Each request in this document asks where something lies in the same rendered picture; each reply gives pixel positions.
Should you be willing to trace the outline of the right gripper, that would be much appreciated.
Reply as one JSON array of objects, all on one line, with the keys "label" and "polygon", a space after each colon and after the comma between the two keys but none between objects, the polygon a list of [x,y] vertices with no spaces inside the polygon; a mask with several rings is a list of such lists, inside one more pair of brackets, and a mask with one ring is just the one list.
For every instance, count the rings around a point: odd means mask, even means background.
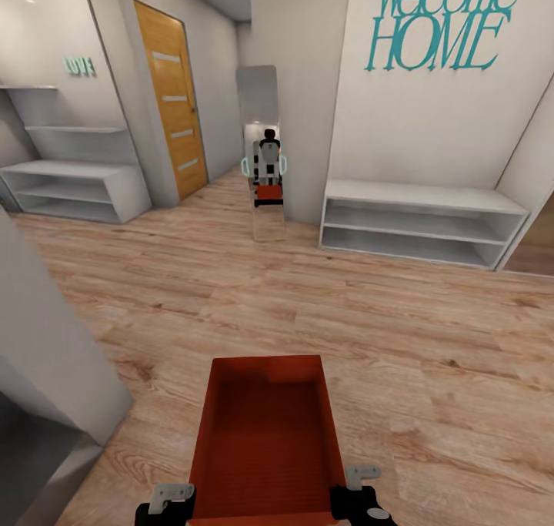
[{"label": "right gripper", "polygon": [[363,486],[362,491],[351,491],[347,487],[331,487],[330,489],[331,511],[333,519],[349,519],[352,524],[352,508],[359,500],[371,501],[378,503],[376,500],[375,490],[371,485]]}]

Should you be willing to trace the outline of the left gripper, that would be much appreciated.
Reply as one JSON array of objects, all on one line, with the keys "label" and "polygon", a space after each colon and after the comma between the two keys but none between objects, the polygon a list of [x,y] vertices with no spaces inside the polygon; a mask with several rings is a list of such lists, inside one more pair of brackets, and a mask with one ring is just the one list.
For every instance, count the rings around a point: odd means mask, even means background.
[{"label": "left gripper", "polygon": [[187,501],[169,501],[161,514],[149,514],[148,503],[140,504],[135,513],[135,526],[187,526],[195,507],[196,488]]}]

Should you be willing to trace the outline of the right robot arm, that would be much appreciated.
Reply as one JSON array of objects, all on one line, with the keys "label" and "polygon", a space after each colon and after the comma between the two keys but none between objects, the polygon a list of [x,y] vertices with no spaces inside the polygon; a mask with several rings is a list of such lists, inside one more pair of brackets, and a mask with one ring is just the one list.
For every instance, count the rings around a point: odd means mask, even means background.
[{"label": "right robot arm", "polygon": [[346,487],[329,489],[333,519],[349,519],[352,526],[398,526],[379,506],[373,487],[361,484],[361,480],[382,476],[377,464],[348,464],[344,474]]}]

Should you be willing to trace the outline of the storage box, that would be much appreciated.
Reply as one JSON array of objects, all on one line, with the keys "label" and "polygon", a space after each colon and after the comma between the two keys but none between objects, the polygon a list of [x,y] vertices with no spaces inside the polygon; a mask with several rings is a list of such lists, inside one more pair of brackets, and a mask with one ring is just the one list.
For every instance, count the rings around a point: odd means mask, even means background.
[{"label": "storage box", "polygon": [[346,481],[319,354],[213,359],[188,526],[336,526]]}]

